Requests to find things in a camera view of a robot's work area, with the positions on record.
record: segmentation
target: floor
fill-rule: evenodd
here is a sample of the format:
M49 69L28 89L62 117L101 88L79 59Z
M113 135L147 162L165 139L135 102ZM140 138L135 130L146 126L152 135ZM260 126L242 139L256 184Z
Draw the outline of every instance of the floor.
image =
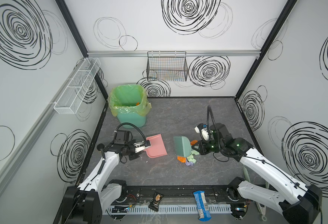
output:
M199 140L194 131L199 123L206 123L207 105L211 105L216 123L227 126L234 138L242 137L253 144L247 127L233 98L170 98L149 99L152 109L147 115L146 124L140 128L146 137L162 134L167 155L150 158L144 152L140 158L118 164L109 180L125 180L127 185L225 185L235 177L243 177L243 165L234 159L219 162L212 153L196 155L197 162L186 166L177 160L173 136L186 136L190 141ZM106 114L97 144L107 145L114 135L119 121L110 110ZM141 139L135 129L130 129L134 139ZM226 158L216 154L218 159ZM86 177L101 159L99 151L94 150L87 168ZM264 184L265 181L254 171L249 170L251 182Z

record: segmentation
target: green dustpan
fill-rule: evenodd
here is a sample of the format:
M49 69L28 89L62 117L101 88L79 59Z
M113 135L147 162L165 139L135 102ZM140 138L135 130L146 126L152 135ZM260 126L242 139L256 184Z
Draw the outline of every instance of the green dustpan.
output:
M191 153L190 141L185 136L174 136L174 145L177 156L188 157Z

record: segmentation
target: wall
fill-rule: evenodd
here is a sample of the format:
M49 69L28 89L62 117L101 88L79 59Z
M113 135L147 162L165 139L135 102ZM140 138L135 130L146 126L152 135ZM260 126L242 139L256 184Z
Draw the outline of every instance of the wall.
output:
M104 103L96 91L79 113L53 115L0 197L0 223L54 221L67 186L77 180Z
M187 51L260 50L286 0L66 3L89 51ZM188 57L186 81L156 77L139 84L154 88L147 90L148 96L235 96L254 60L255 57ZM108 92L117 85L151 77L143 72L146 58L102 58L101 62Z
M0 173L81 57L55 1L0 0Z
M288 22L239 103L265 156L322 189L328 223L328 1L299 0Z
M82 55L54 0L0 0L0 175ZM0 223L51 223L105 100L93 82L77 114L54 115L0 197Z

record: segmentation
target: teal trash can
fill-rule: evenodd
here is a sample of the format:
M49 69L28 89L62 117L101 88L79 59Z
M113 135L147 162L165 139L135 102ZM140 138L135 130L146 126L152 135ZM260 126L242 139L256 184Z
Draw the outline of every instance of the teal trash can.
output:
M128 122L143 127L151 105L145 89L141 85L132 84L115 87L109 95L109 107L120 123Z

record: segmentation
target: wire basket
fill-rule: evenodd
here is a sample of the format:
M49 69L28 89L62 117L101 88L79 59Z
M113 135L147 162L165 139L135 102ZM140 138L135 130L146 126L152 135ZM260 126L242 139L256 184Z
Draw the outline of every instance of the wire basket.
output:
M186 82L188 72L185 51L148 51L148 62L146 65L148 81L161 79L164 81Z
M72 80L63 91L53 109L59 114L75 114L101 65L99 58L86 58L82 61Z

